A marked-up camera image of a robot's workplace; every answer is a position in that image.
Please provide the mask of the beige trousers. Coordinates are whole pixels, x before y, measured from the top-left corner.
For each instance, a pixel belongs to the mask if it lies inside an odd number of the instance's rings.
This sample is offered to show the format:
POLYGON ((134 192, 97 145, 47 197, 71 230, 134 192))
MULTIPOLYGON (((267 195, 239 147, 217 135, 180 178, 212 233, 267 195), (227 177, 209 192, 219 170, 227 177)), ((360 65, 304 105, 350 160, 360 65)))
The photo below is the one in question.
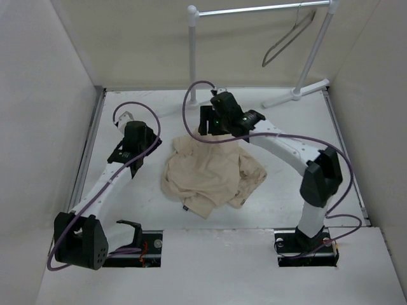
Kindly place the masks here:
POLYGON ((265 168, 238 142, 207 144, 183 135, 173 138, 172 146, 162 191, 204 219, 225 204, 242 208, 267 177, 265 168))

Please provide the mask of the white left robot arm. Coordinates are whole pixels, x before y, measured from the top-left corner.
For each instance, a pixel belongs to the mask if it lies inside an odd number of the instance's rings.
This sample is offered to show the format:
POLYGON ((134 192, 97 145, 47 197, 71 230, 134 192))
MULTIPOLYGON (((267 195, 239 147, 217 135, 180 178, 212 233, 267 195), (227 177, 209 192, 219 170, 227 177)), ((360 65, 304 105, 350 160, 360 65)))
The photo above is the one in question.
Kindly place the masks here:
POLYGON ((144 157, 162 141, 142 121, 117 126, 123 139, 108 157, 97 183, 70 212, 60 212, 54 220, 54 247, 47 261, 50 271, 70 266, 98 270, 107 259, 136 254, 146 246, 139 223, 119 219, 107 226, 104 221, 117 204, 119 192, 143 165, 144 157))

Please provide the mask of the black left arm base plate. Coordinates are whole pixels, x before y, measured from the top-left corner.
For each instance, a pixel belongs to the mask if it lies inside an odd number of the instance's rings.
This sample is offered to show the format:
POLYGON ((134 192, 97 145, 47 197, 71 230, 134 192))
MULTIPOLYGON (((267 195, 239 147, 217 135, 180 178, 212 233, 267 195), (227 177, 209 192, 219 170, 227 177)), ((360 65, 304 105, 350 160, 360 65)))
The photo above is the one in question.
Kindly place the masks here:
POLYGON ((104 268, 160 268, 163 231, 143 231, 135 242, 110 252, 104 268))

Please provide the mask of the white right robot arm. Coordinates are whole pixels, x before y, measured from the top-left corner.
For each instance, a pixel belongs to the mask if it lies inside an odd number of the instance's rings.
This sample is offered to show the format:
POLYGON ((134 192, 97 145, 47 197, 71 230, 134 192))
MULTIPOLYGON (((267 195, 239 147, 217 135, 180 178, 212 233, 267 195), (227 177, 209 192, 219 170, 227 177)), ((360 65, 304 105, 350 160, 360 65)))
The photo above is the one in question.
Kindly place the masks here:
POLYGON ((265 149, 301 176, 300 195, 304 200, 300 221, 295 229, 295 244, 302 253, 322 243, 328 203, 343 182, 338 153, 292 139, 275 127, 264 115, 244 112, 230 92, 213 96, 210 105, 200 108, 198 132, 204 135, 231 135, 265 149))

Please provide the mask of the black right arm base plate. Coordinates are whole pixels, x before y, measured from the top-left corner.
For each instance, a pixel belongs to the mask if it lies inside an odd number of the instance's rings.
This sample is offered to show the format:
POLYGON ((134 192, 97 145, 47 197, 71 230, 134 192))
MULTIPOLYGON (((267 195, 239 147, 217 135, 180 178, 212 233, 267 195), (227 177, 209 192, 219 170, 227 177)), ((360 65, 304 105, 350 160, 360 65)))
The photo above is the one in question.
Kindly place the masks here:
POLYGON ((337 267, 340 254, 326 228, 314 238, 296 228, 275 230, 274 239, 279 267, 337 267))

